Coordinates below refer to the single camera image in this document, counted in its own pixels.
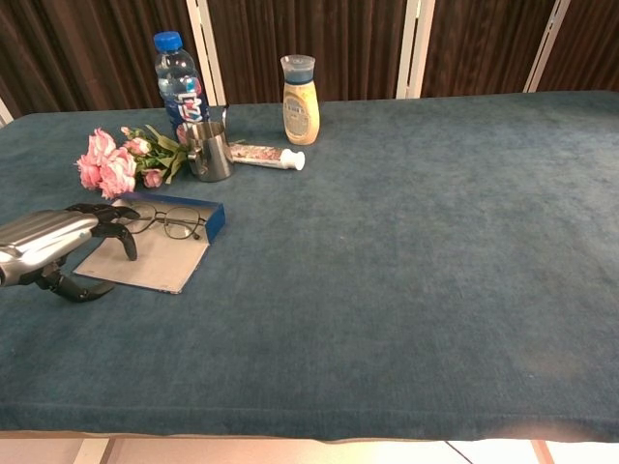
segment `floor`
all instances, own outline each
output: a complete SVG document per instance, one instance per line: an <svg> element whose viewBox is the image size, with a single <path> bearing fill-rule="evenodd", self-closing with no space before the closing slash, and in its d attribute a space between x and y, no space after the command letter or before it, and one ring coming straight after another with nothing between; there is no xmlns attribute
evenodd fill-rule
<svg viewBox="0 0 619 464"><path fill-rule="evenodd" d="M619 444L547 442L549 460L525 440L371 441L327 444L280 439L117 439L101 459L81 439L0 439L2 464L616 464Z"/></svg>

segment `glasses frame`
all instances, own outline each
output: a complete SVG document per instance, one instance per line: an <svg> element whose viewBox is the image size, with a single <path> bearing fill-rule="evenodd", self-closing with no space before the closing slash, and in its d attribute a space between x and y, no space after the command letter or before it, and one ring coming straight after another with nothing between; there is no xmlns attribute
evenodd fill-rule
<svg viewBox="0 0 619 464"><path fill-rule="evenodd" d="M167 235L170 239L172 240L186 240L189 237L193 237L196 240L200 239L200 235L198 233L196 233L195 231L197 230L198 226L200 225L204 225L206 224L206 219L204 217L202 217L202 215L200 214L199 211L197 211L195 208L190 208L187 206L175 206L174 208L170 208L167 211L159 211L154 205L151 205L150 203L130 203L127 205L129 208L133 208L135 206L145 206L147 208L152 208L152 210L154 211L153 213L153 217L151 217L150 219L144 219L144 220L148 220L148 223L144 226L143 229L140 229L137 232L130 232L132 233L132 235L137 235L137 234L141 234L142 232L144 232L145 230L148 230L155 222L158 223L162 223L163 224L163 231L165 232L165 235ZM192 210L197 214L197 221L193 222L191 220L182 220L182 219L170 219L169 217L167 217L167 215L174 210ZM130 219L129 222L126 222L124 225L129 225L132 224L138 220L142 220L141 217L139 217L138 219ZM180 225L185 225L187 227L188 230L190 230L190 233L186 236L186 237L173 237L172 235L170 235L169 231L167 230L167 225L168 224L180 224Z"/></svg>

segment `robotic arm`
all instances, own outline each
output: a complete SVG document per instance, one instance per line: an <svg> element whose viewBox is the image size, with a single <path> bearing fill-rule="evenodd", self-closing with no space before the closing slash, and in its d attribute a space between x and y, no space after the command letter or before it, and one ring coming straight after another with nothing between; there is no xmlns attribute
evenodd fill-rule
<svg viewBox="0 0 619 464"><path fill-rule="evenodd" d="M92 237L117 238L135 261L133 236L123 224L112 222L117 218L136 219L139 214L124 206L79 203L66 210L38 211L0 226L0 287L36 283L79 303L103 296L112 283L80 287L60 268L71 251Z"/></svg>

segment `yellow sauce bottle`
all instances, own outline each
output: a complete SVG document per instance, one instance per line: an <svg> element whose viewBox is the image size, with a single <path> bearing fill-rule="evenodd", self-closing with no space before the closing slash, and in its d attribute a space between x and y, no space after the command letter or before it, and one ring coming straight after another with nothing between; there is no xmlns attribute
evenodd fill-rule
<svg viewBox="0 0 619 464"><path fill-rule="evenodd" d="M320 113L313 84L315 58L288 55L281 58L283 68L283 124L288 140L295 145L310 145L318 136Z"/></svg>

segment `blue bottle cap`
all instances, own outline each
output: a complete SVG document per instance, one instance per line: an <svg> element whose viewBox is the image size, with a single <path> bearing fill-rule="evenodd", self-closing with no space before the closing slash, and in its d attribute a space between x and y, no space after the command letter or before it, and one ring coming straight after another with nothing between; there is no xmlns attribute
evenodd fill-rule
<svg viewBox="0 0 619 464"><path fill-rule="evenodd" d="M176 51L183 47L181 35L176 31L166 31L155 34L155 48L157 51Z"/></svg>

